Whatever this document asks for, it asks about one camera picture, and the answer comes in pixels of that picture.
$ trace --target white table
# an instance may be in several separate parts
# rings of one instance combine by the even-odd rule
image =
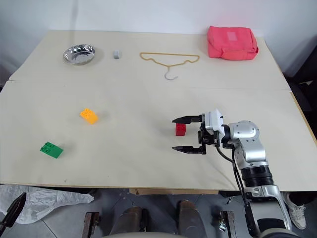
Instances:
[[[176,137],[173,119],[218,108],[225,123],[257,124],[281,190],[317,190],[316,144],[263,39],[255,60],[225,61],[208,58],[201,35],[75,32],[75,44],[97,50],[73,66],[62,61],[69,34],[49,32],[0,94],[1,183],[236,190],[215,148],[204,156],[171,149],[198,146],[199,124]],[[201,59],[171,68],[179,78],[167,81],[166,68],[141,51]],[[86,123],[84,108],[100,120]],[[46,141],[64,149],[58,159],[39,151]]]

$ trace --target toy block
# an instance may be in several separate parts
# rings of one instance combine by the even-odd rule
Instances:
[[[52,143],[46,142],[40,149],[45,154],[48,154],[55,159],[58,158],[58,156],[63,152],[62,148],[59,148],[56,145],[53,145]]]
[[[80,115],[86,119],[90,124],[94,124],[96,121],[98,121],[98,116],[88,108],[86,108],[84,111],[80,113]]]
[[[186,124],[176,123],[176,135],[183,136],[186,133]]]

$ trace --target yellow wire hanger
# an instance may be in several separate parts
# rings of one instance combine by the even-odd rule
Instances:
[[[185,60],[183,63],[176,63],[176,64],[164,64],[164,63],[160,63],[160,62],[157,62],[155,59],[153,58],[144,58],[143,57],[143,54],[146,54],[146,55],[165,55],[165,56],[190,56],[190,57],[197,57],[196,60]],[[175,80],[178,78],[175,77],[175,78],[167,78],[167,74],[169,73],[169,70],[171,67],[173,66],[178,66],[178,65],[182,65],[182,64],[185,64],[186,62],[189,62],[189,63],[195,63],[197,62],[199,59],[200,59],[200,56],[199,55],[185,55],[185,54],[172,54],[172,53],[154,53],[154,52],[141,52],[140,53],[140,57],[144,60],[152,60],[154,63],[157,63],[157,64],[160,64],[160,65],[163,65],[165,67],[167,67],[167,72],[164,74],[164,77],[165,79],[167,80]]]

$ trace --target plastic bag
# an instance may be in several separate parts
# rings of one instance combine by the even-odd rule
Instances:
[[[21,214],[16,219],[17,223],[34,223],[57,207],[90,203],[94,197],[89,194],[65,192],[40,187],[22,185],[0,185],[0,211],[6,214],[11,203],[26,192],[26,202]]]

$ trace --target orange lego block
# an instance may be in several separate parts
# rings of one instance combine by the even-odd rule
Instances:
[[[96,121],[98,121],[98,116],[88,108],[85,108],[84,111],[80,113],[80,115],[90,124],[94,124]]]

